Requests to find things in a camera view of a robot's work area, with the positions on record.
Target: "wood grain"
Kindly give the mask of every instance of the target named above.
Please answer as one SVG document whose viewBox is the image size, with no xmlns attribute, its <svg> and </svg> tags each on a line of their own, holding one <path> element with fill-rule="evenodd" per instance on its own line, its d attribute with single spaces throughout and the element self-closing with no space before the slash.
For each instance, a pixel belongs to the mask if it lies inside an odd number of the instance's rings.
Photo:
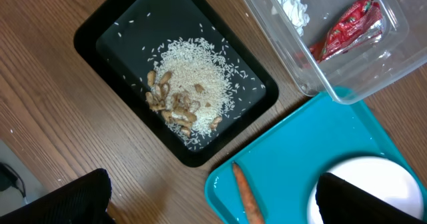
<svg viewBox="0 0 427 224">
<path fill-rule="evenodd" d="M 75 30 L 104 1 L 0 0 L 0 138 L 51 191 L 107 169 L 108 211 L 119 223 L 220 223 L 203 195 L 209 172 L 308 98 L 242 0 L 208 0 L 278 82 L 280 97 L 204 166 L 187 168 L 73 48 Z M 424 183 L 426 76 L 423 67 L 368 99 Z"/>
</svg>

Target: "blue tray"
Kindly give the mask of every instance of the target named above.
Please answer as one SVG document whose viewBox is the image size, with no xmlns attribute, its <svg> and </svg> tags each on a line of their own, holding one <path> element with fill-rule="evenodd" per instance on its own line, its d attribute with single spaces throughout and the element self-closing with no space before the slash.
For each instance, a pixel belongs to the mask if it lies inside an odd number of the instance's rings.
<svg viewBox="0 0 427 224">
<path fill-rule="evenodd" d="M 248 223 L 232 172 L 248 179 L 266 223 L 307 223 L 310 192 L 321 173 L 357 156 L 385 157 L 407 169 L 427 193 L 369 108 L 319 94 L 209 175 L 205 196 L 224 223 Z"/>
</svg>

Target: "crumpled red plastic packaging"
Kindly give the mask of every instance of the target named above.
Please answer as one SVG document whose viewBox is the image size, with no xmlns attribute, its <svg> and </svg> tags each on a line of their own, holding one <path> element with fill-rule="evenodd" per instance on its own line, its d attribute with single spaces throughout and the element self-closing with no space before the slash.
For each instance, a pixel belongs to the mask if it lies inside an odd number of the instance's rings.
<svg viewBox="0 0 427 224">
<path fill-rule="evenodd" d="M 320 63 L 366 42 L 377 42 L 383 31 L 380 4 L 374 0 L 358 0 L 341 16 L 325 38 L 310 47 L 310 52 Z"/>
</svg>

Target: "crumpled white paper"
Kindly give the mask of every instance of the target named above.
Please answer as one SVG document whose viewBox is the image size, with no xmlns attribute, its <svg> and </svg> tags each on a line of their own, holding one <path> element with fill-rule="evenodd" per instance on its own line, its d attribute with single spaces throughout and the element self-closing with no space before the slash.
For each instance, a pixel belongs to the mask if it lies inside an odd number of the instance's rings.
<svg viewBox="0 0 427 224">
<path fill-rule="evenodd" d="M 303 27 L 307 25 L 310 21 L 310 17 L 306 14 L 307 5 L 301 3 L 301 0 L 278 0 L 282 9 L 285 11 L 286 15 L 294 24 L 294 27 L 298 34 L 302 36 L 304 34 Z M 276 8 L 273 7 L 272 15 L 277 14 Z"/>
</svg>

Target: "rectangular black tray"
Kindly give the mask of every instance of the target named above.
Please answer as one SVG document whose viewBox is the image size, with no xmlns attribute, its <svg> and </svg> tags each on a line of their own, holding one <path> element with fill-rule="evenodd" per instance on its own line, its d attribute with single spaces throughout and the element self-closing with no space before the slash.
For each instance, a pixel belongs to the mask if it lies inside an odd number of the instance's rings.
<svg viewBox="0 0 427 224">
<path fill-rule="evenodd" d="M 183 140 L 166 127 L 164 120 L 149 109 L 145 92 L 149 91 L 146 75 L 153 69 L 147 58 L 159 54 L 157 47 L 162 42 L 167 45 L 166 39 L 195 39 L 202 35 L 208 41 L 216 40 L 213 44 L 218 50 L 220 45 L 226 44 L 227 58 L 231 58 L 230 62 L 235 60 L 235 65 L 239 59 L 240 69 L 245 70 L 249 77 L 232 77 L 233 85 L 239 83 L 246 86 L 247 91 L 239 95 L 236 93 L 235 110 L 228 114 L 241 117 L 224 118 L 218 132 L 203 140 L 196 151 L 197 145 L 185 146 Z M 74 45 L 169 150 L 190 167 L 205 163 L 278 98 L 275 81 L 205 0 L 107 0 L 77 30 Z"/>
</svg>

